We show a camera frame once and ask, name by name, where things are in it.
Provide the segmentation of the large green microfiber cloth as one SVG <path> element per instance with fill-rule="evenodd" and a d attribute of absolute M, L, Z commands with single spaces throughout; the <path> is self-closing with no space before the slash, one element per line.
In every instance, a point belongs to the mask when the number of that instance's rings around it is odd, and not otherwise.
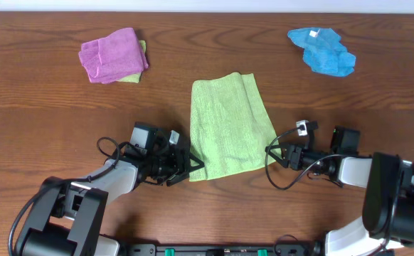
<path fill-rule="evenodd" d="M 207 181 L 265 165 L 265 147 L 276 137 L 255 76 L 234 72 L 192 85 L 191 152 L 205 166 L 189 181 Z"/>

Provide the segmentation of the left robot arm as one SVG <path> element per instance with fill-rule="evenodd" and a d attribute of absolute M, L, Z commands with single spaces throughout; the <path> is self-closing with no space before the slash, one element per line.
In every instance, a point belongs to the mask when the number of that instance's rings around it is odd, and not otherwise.
<path fill-rule="evenodd" d="M 136 123 L 130 140 L 112 144 L 96 171 L 41 184 L 11 226 L 10 255 L 126 255 L 125 245 L 100 233 L 106 206 L 142 183 L 173 186 L 205 166 L 174 130 Z"/>

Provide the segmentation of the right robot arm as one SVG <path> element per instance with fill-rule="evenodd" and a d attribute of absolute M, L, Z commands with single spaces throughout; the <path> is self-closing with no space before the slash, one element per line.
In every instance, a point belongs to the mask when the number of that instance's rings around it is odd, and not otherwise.
<path fill-rule="evenodd" d="M 328 152 L 313 148 L 316 122 L 302 120 L 293 129 L 304 144 L 281 143 L 273 139 L 265 147 L 265 158 L 303 176 L 366 191 L 362 214 L 343 228 L 329 231 L 312 244 L 279 238 L 276 255 L 394 255 L 402 247 L 414 247 L 414 161 L 398 155 L 358 152 L 360 132 L 337 126 Z"/>

